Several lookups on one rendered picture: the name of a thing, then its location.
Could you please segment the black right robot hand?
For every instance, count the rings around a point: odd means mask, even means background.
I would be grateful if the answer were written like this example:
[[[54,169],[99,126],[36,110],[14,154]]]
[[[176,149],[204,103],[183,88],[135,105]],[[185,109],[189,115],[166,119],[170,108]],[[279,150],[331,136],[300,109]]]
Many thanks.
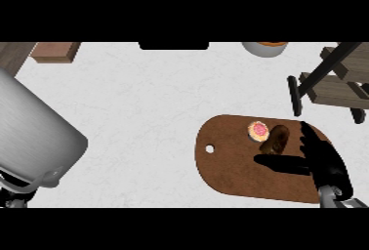
[[[340,190],[337,201],[346,201],[353,196],[353,186],[349,173],[338,151],[328,141],[324,141],[310,125],[301,121],[300,150],[303,157],[278,154],[257,154],[254,161],[268,166],[273,171],[313,175],[315,186],[330,186]]]

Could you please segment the pink frosted cupcake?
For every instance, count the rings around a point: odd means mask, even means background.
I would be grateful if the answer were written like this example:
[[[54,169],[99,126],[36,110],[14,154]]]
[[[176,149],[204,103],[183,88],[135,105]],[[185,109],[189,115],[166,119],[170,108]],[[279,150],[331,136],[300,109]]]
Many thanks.
[[[248,126],[248,136],[253,141],[262,143],[270,137],[270,130],[262,121],[254,121]]]

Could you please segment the brown wooden cutting board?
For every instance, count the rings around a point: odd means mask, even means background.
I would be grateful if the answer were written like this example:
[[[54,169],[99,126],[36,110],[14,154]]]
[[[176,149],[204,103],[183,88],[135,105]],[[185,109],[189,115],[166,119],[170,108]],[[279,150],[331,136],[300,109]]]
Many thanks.
[[[204,181],[225,194],[318,203],[319,192],[312,176],[279,173],[254,161],[262,145],[248,137],[248,126],[254,121],[262,121],[269,129],[276,125],[288,128],[282,154],[304,156],[299,120],[219,115],[203,125],[197,138],[195,159]]]

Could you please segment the dark wooden board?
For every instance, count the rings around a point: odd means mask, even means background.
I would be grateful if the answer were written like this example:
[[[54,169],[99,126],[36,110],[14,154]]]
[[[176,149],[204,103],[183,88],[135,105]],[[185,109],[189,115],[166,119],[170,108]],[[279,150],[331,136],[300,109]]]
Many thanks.
[[[34,45],[34,42],[0,42],[0,67],[12,76],[20,72]]]

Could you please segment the dark brown oblong pastry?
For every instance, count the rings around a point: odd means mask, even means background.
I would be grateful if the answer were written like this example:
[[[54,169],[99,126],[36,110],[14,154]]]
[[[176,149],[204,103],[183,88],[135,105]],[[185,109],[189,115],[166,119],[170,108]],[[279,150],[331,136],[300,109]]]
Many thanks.
[[[262,154],[281,155],[290,138],[290,130],[284,125],[276,125],[270,131],[269,139],[260,146]]]

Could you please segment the grey bowl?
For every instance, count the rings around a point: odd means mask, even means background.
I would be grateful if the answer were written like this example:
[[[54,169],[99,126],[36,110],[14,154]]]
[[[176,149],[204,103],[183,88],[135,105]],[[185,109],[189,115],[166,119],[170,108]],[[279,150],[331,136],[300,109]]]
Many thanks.
[[[257,57],[273,58],[281,55],[285,50],[285,46],[281,47],[268,47],[259,44],[257,42],[244,42],[242,46],[245,50]]]

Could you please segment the brown wooden block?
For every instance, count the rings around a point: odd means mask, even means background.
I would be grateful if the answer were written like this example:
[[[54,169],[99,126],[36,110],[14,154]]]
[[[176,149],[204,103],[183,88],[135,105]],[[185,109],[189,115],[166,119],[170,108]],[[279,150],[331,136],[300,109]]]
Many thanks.
[[[31,57],[39,63],[71,63],[80,46],[80,42],[39,42]]]

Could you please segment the black frame wooden tiered basket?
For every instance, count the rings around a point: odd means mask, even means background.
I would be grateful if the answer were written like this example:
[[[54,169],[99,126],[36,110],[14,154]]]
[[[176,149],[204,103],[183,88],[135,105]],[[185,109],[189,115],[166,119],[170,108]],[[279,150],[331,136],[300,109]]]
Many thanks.
[[[369,110],[369,42],[338,42],[324,48],[321,57],[312,73],[287,78],[294,115],[301,115],[301,99],[309,96],[313,104],[347,107],[361,124]]]

